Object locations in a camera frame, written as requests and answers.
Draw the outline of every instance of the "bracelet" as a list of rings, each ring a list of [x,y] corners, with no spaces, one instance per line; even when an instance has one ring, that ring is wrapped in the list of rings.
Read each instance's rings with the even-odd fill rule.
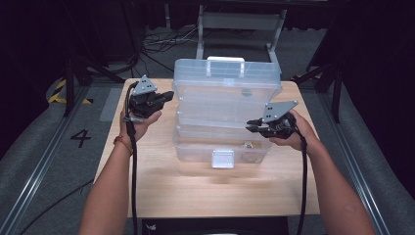
[[[115,139],[114,139],[114,142],[113,142],[113,144],[115,144],[116,143],[116,141],[118,141],[118,142],[121,142],[127,149],[128,149],[128,152],[130,153],[130,155],[132,155],[132,153],[133,153],[133,151],[132,151],[132,147],[129,145],[129,144],[127,144],[127,143],[125,143],[123,140],[122,140],[122,135],[119,135],[119,136],[117,136]]]

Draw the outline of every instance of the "black cable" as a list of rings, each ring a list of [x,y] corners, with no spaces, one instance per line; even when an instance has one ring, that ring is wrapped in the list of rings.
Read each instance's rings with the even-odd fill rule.
[[[160,37],[158,36],[157,40],[150,40],[149,42],[147,42],[146,44],[144,44],[144,42],[147,39],[143,40],[143,44],[142,44],[142,50],[144,48],[144,50],[146,51],[146,53],[152,52],[152,53],[158,53],[158,52],[166,52],[169,49],[171,49],[172,47],[176,46],[176,45],[182,45],[185,44],[189,41],[192,41],[191,38],[193,38],[196,34],[196,27],[193,28],[190,31],[186,31],[183,32],[182,34],[179,34],[179,31],[176,31],[176,35],[174,37],[170,37],[168,38],[168,36],[171,34],[169,34],[168,36],[166,36],[163,39],[160,39]],[[149,46],[154,46],[154,45],[160,45],[158,49],[150,49],[148,48]]]
[[[152,60],[152,61],[156,62],[157,64],[159,64],[159,65],[163,66],[164,68],[168,69],[169,71],[173,71],[173,72],[174,72],[174,70],[172,70],[171,68],[169,68],[169,67],[167,67],[167,66],[163,65],[162,63],[160,63],[160,62],[159,62],[159,61],[157,61],[156,59],[154,59],[154,58],[150,57],[149,55],[147,55],[147,53],[144,53],[144,52],[143,52],[143,55],[145,55],[145,56],[146,56],[147,58],[149,58],[150,60]]]
[[[256,32],[256,30],[242,30],[242,29],[228,29],[226,32],[241,36],[241,37],[250,37]]]
[[[125,106],[125,117],[127,119],[125,125],[127,127],[127,134],[131,140],[132,147],[132,176],[131,176],[131,211],[132,211],[132,222],[134,227],[134,234],[138,234],[137,224],[137,206],[136,206],[136,188],[137,188],[137,143],[135,140],[135,128],[134,123],[130,119],[128,111],[128,103],[131,89],[135,88],[138,82],[132,83],[127,90],[124,106]]]
[[[109,71],[109,72],[111,72],[111,73],[113,73],[113,74],[119,74],[119,73],[122,73],[122,72],[128,71],[128,70],[130,70],[131,68],[135,67],[135,66],[137,65],[137,63],[138,63],[138,60],[137,60],[137,59],[129,59],[129,60],[126,62],[126,66],[125,66],[125,67],[120,68],[120,69],[116,69],[116,70],[108,70],[108,71]],[[92,75],[105,75],[105,74],[103,74],[102,72],[99,72],[99,71],[92,71],[92,70],[89,70],[89,72],[90,72]]]
[[[91,51],[89,50],[89,47],[88,47],[88,45],[87,45],[87,43],[86,43],[86,41],[85,41],[85,38],[82,36],[82,33],[80,33],[80,31],[79,31],[79,29],[76,27],[76,23],[75,23],[75,21],[74,21],[74,19],[73,19],[73,17],[72,17],[72,15],[70,14],[70,11],[69,11],[69,9],[68,9],[68,6],[67,6],[67,4],[65,3],[65,1],[64,0],[61,0],[61,3],[62,3],[62,5],[64,6],[64,8],[65,8],[65,11],[66,11],[66,13],[67,13],[67,16],[69,17],[69,19],[70,19],[70,22],[71,22],[71,24],[73,25],[73,27],[75,28],[75,31],[76,31],[76,34],[78,35],[78,37],[79,37],[79,39],[80,39],[80,41],[82,42],[82,44],[83,44],[83,47],[84,47],[84,49],[86,50],[86,52],[88,53],[88,55],[91,57],[91,60],[94,60],[95,59],[95,57],[92,55],[92,53],[91,53]],[[123,10],[123,14],[124,14],[124,17],[126,18],[126,13],[125,13],[125,9],[124,8],[122,8],[122,10]],[[131,32],[128,30],[128,32],[129,32],[129,36],[130,36],[130,40],[132,40],[132,35],[131,35]],[[134,56],[133,57],[137,57],[137,48],[135,47],[135,45],[132,45],[133,46],[133,51],[134,51]],[[118,74],[118,73],[121,73],[121,72],[124,72],[124,71],[128,71],[132,66],[135,66],[136,64],[137,64],[137,60],[132,60],[132,64],[129,64],[129,63],[127,63],[127,66],[125,67],[125,68],[121,68],[121,69],[117,69],[117,70],[108,70],[108,72],[110,72],[110,73],[113,73],[113,74]],[[101,75],[106,75],[105,73],[103,73],[103,72],[101,72],[101,71],[99,71],[99,70],[97,70],[97,71],[90,71],[92,74],[95,74],[95,75],[97,75],[97,74],[101,74]]]
[[[140,74],[140,72],[138,72],[138,70],[134,67],[134,70],[137,72],[137,74],[138,74],[138,76],[142,76],[141,74]]]
[[[147,63],[146,63],[146,62],[143,60],[143,58],[141,58],[141,57],[140,57],[140,60],[141,60],[141,61],[143,62],[143,64],[144,64],[144,69],[145,69],[145,70],[146,70],[146,72],[147,72],[147,73],[146,73],[146,75],[147,75],[147,76],[149,76],[149,77],[151,77],[151,76],[150,76],[149,69],[147,68]]]
[[[88,182],[82,184],[81,186],[77,187],[76,189],[70,191],[70,193],[64,195],[63,198],[61,198],[60,200],[58,200],[57,202],[55,202],[54,204],[52,204],[51,206],[49,206],[47,209],[45,209],[43,212],[41,212],[37,217],[35,217],[19,234],[23,235],[25,233],[25,231],[27,231],[27,229],[33,225],[34,222],[37,221],[37,219],[39,219],[43,214],[45,214],[46,212],[48,212],[51,208],[53,208],[54,206],[56,206],[58,203],[60,203],[61,201],[63,201],[64,199],[66,199],[67,197],[71,196],[72,194],[74,194],[75,192],[79,191],[80,189],[82,189],[83,187],[85,187],[86,185],[92,183],[94,181],[94,179],[89,180]]]
[[[304,136],[300,133],[299,128],[295,125],[294,132],[300,136],[301,140],[301,153],[302,153],[302,198],[301,198],[301,212],[300,212],[300,222],[299,228],[297,230],[297,235],[300,235],[302,232],[302,226],[304,224],[305,218],[305,205],[307,200],[307,141]]]

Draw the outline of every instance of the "table top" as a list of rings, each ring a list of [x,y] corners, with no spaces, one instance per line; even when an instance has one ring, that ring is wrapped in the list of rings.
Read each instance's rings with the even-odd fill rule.
[[[136,80],[125,81],[96,177],[104,167],[113,149],[113,141],[119,134],[119,113],[126,90]],[[158,92],[171,90],[172,79],[151,80],[158,87]],[[314,128],[297,85],[282,81],[282,86],[283,92],[272,102],[298,100],[295,109]],[[301,152],[291,147],[273,145],[261,164],[236,164],[232,169],[212,168],[210,163],[180,162],[172,142],[178,104],[176,98],[166,103],[160,119],[149,127],[146,135],[137,143],[138,217],[300,214]],[[306,213],[319,214],[314,174],[309,161]]]

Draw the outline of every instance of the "number 4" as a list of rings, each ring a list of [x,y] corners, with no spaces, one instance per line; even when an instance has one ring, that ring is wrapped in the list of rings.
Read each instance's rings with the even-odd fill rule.
[[[91,137],[86,136],[87,133],[88,133],[88,130],[82,129],[81,131],[74,134],[70,139],[80,140],[78,148],[82,148],[83,141],[87,140],[87,139],[91,139]]]

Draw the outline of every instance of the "black cloth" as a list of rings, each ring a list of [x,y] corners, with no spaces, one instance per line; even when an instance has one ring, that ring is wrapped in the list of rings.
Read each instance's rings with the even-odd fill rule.
[[[336,18],[311,65],[342,64],[354,106],[393,172],[415,198],[415,22],[410,2],[349,4],[352,8]]]
[[[223,217],[143,219],[142,233],[152,235],[288,235],[286,217]]]
[[[63,70],[48,18],[33,1],[0,1],[0,160],[48,108],[46,91]]]

